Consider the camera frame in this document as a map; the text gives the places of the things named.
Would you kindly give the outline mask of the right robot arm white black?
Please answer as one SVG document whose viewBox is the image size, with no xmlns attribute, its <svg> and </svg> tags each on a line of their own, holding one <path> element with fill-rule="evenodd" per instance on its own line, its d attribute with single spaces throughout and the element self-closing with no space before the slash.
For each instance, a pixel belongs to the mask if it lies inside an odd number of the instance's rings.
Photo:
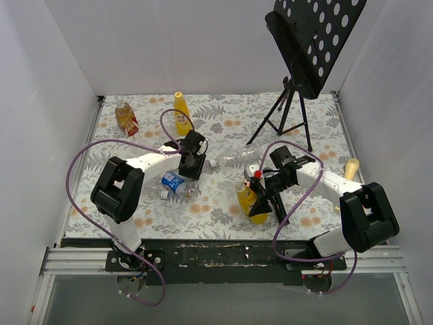
<svg viewBox="0 0 433 325">
<path fill-rule="evenodd" d="M 246 171 L 250 189 L 257 195 L 250 217 L 275 212 L 280 224 L 286 225 L 291 215 L 285 212 L 280 194 L 292 186 L 305 187 L 307 196 L 315 192 L 340 210 L 341 226 L 311 238 L 305 250 L 289 261 L 321 269 L 347 251 L 364 253 L 399 234 L 398 221 L 380 184 L 345 179 L 326 171 L 317 157 L 296 158 L 286 146 L 270 157 L 274 169 Z"/>
</svg>

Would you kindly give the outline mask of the yellow honey pomelo bottle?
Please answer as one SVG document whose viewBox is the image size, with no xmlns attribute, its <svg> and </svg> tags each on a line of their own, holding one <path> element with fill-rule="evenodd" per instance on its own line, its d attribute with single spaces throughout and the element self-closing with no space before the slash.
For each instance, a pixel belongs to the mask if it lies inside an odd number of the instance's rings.
<svg viewBox="0 0 433 325">
<path fill-rule="evenodd" d="M 250 221 L 255 225 L 264 223 L 268 217 L 267 213 L 258 214 L 252 217 L 249 216 L 249 212 L 257 200 L 257 195 L 245 183 L 240 181 L 236 183 L 235 189 L 239 205 L 244 214 L 249 217 Z"/>
</svg>

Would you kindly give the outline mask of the brown tea bottle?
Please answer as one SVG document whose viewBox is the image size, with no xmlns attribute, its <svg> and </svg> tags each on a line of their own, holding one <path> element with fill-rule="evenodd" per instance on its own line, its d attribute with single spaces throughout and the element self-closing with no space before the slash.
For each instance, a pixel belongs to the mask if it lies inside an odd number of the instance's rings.
<svg viewBox="0 0 433 325">
<path fill-rule="evenodd" d="M 116 101 L 114 110 L 118 126 L 128 137 L 133 136 L 139 130 L 139 124 L 132 107 L 124 100 Z"/>
</svg>

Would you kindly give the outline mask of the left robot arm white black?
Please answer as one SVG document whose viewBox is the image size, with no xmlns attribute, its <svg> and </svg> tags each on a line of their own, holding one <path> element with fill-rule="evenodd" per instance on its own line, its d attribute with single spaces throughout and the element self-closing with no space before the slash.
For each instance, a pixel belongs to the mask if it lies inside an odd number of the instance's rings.
<svg viewBox="0 0 433 325">
<path fill-rule="evenodd" d="M 156 153 L 123 160 L 112 157 L 106 163 L 91 193 L 91 202 L 104 215 L 114 235 L 113 251 L 120 265 L 138 270 L 144 262 L 141 238 L 133 221 L 147 181 L 159 179 L 167 188 L 161 197 L 171 194 L 181 200 L 191 199 L 196 190 L 208 143 L 197 131 L 190 130 L 179 142 L 167 142 Z"/>
</svg>

